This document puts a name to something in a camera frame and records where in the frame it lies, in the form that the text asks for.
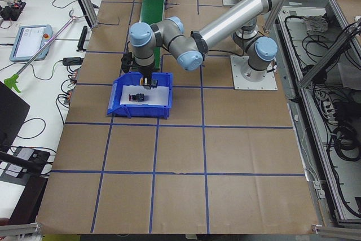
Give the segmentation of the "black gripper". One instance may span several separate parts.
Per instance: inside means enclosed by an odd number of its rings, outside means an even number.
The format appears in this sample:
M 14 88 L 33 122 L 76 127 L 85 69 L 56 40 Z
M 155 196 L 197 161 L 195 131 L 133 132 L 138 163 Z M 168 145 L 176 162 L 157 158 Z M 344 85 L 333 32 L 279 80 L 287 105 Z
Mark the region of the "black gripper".
M 149 88 L 149 83 L 150 83 L 150 87 L 152 89 L 158 87 L 158 80 L 152 79 L 152 73 L 153 73 L 153 70 L 154 70 L 154 65 L 153 64 L 150 64 L 150 65 L 147 65 L 147 66 L 139 65 L 137 67 L 137 69 L 142 74 L 142 86 L 145 89 Z

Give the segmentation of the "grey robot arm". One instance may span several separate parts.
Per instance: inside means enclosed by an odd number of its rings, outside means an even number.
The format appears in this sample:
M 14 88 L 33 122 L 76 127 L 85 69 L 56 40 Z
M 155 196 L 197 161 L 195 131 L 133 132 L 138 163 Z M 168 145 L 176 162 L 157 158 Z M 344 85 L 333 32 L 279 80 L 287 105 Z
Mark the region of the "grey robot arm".
M 240 30 L 246 29 L 247 26 L 242 23 L 238 17 L 228 15 L 218 18 L 200 31 L 191 32 L 191 35 L 186 37 L 181 20 L 173 16 L 151 24 L 146 33 L 152 36 L 149 44 L 154 47 L 164 46 L 183 69 L 193 71 L 205 60 L 211 47 L 229 36 L 237 27 L 240 27 Z M 257 33 L 251 38 L 246 38 L 245 34 L 238 36 L 235 32 L 234 42 L 249 55 L 246 63 L 241 66 L 242 76 L 250 82 L 262 81 L 269 63 L 275 59 L 278 51 L 275 41 Z
M 135 23 L 130 27 L 130 43 L 138 71 L 142 74 L 141 84 L 151 87 L 155 67 L 153 51 L 156 47 L 165 48 L 187 71 L 197 69 L 213 46 L 230 36 L 239 28 L 256 19 L 258 15 L 272 10 L 280 0 L 241 0 L 225 14 L 202 29 L 184 35 L 180 18 L 173 16 L 158 23 Z

